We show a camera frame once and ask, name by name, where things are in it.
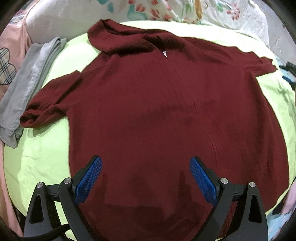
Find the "pink cloth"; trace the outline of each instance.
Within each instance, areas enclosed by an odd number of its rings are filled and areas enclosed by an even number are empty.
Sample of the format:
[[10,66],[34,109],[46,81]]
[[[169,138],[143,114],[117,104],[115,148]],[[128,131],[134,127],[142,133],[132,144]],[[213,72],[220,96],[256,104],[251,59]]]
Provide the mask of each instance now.
[[17,217],[15,216],[6,186],[3,166],[3,147],[3,142],[0,141],[0,216],[6,226],[8,226],[20,237],[23,237],[23,233],[17,221]]
[[21,14],[14,16],[0,36],[0,100],[31,46],[31,38],[26,28],[26,17],[39,0],[35,0]]
[[292,184],[287,194],[285,204],[283,206],[281,214],[286,214],[290,212],[292,208],[295,208],[295,204],[296,204],[296,181],[294,181],[294,183]]

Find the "silver bolt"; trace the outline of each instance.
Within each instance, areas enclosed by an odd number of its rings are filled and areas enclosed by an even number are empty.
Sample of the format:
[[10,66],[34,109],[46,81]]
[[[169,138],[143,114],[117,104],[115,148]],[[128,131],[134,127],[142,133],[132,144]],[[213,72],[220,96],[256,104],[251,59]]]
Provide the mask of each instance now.
[[67,177],[67,178],[64,180],[64,184],[69,184],[71,181],[72,181],[72,179],[69,178],[69,177]]
[[221,178],[220,181],[221,181],[223,184],[227,184],[227,183],[228,183],[228,180],[227,180],[227,178],[225,178],[225,177]]
[[37,188],[41,188],[41,187],[43,186],[43,183],[40,182],[40,183],[38,183],[36,186],[37,186]]
[[250,187],[254,188],[256,184],[254,182],[249,182]]

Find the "gray floor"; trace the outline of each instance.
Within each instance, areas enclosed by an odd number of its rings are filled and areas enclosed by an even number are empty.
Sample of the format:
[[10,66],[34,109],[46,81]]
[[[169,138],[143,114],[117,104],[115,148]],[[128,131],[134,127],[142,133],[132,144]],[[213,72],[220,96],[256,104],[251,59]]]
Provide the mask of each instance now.
[[296,44],[281,20],[262,0],[253,1],[266,15],[270,49],[280,57],[283,64],[287,61],[296,64]]

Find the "green surface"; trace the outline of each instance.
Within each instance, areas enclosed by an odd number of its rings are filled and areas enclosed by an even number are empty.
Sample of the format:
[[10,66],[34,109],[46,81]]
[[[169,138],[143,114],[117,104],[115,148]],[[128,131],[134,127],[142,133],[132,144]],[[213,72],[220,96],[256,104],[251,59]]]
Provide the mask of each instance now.
[[[181,37],[196,37],[224,46],[237,46],[243,52],[255,52],[259,57],[273,59],[274,54],[263,42],[232,30],[216,27],[189,25],[176,22],[133,21],[126,25],[143,29],[164,29]],[[99,51],[88,42],[87,34],[69,41],[52,65],[45,83],[54,78],[69,74],[76,69],[82,71],[97,57]],[[263,94],[271,104],[283,130],[289,159],[290,184],[296,176],[296,107],[295,92],[282,79],[280,70],[258,77]],[[10,197],[14,205],[26,215],[35,185],[43,181],[46,185],[60,183],[70,176],[68,165],[69,124],[67,118],[39,129],[24,129],[16,149],[5,147],[4,170]],[[62,223],[66,218],[62,208],[57,205]]]

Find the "white floral sheet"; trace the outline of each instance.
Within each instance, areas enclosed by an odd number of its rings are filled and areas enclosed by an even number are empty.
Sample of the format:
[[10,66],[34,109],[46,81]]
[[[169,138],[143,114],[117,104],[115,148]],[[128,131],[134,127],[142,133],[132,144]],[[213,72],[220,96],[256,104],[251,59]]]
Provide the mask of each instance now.
[[267,46],[264,13],[251,0],[40,0],[26,24],[33,42],[73,39],[100,19],[176,21],[236,30]]

